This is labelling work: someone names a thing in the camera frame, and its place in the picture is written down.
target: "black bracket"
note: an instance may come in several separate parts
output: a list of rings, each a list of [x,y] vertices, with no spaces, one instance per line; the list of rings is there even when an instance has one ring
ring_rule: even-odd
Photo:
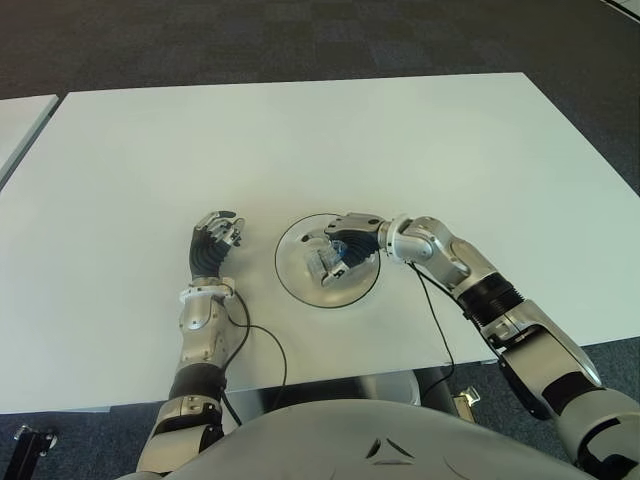
[[[4,474],[4,480],[30,479],[38,459],[46,457],[58,441],[53,430],[34,430],[28,425],[22,425],[13,438],[18,444]]]

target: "white table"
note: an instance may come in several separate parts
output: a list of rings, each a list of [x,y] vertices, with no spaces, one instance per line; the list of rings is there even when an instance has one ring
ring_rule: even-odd
[[[0,188],[57,102],[55,95],[0,100]]]
[[[166,397],[193,225],[247,219],[223,267],[290,382],[442,365],[415,275],[385,261],[337,310],[278,282],[296,219],[442,219],[580,344],[640,335],[640,202],[522,74],[70,94],[0,195],[0,411]],[[437,292],[457,362],[490,358]],[[261,332],[231,390],[277,385]]]

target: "black rubber sleeve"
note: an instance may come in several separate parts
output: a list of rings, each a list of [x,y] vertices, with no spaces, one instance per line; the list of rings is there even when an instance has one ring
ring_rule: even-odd
[[[371,254],[378,251],[378,237],[375,236],[363,236],[361,233],[345,233],[342,235],[336,235],[336,240],[340,240],[347,245],[347,250],[342,256],[342,261],[349,268],[360,265]]]
[[[209,232],[194,230],[189,250],[189,266],[192,277],[219,277],[220,265],[229,253],[231,245],[211,242]]]
[[[203,395],[220,401],[227,379],[220,367],[210,363],[194,363],[176,373],[169,399],[188,395]]]
[[[524,301],[522,295],[502,275],[486,276],[457,299],[464,316],[484,327]]]

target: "gray carpet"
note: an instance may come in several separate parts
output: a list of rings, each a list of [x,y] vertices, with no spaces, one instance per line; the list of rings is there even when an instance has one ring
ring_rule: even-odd
[[[523,71],[636,192],[639,58],[638,23],[599,0],[0,0],[0,98]],[[640,399],[640,339],[587,351],[609,386]],[[481,424],[562,458],[495,365],[462,366],[452,383],[478,388]],[[157,408],[0,416],[0,471],[27,422],[61,432],[35,478],[131,472]]]

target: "robotic hand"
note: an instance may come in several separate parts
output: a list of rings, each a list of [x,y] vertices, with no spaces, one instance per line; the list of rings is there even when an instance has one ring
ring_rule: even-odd
[[[431,217],[385,221],[350,213],[325,233],[346,246],[342,262],[329,272],[336,278],[378,249],[426,269],[498,355],[523,406],[536,418],[553,419],[572,461],[597,478],[640,473],[638,403],[603,388],[584,351],[475,247]]]
[[[216,211],[206,215],[193,229],[189,266],[192,277],[218,277],[220,266],[231,246],[240,246],[243,218],[234,212]]]

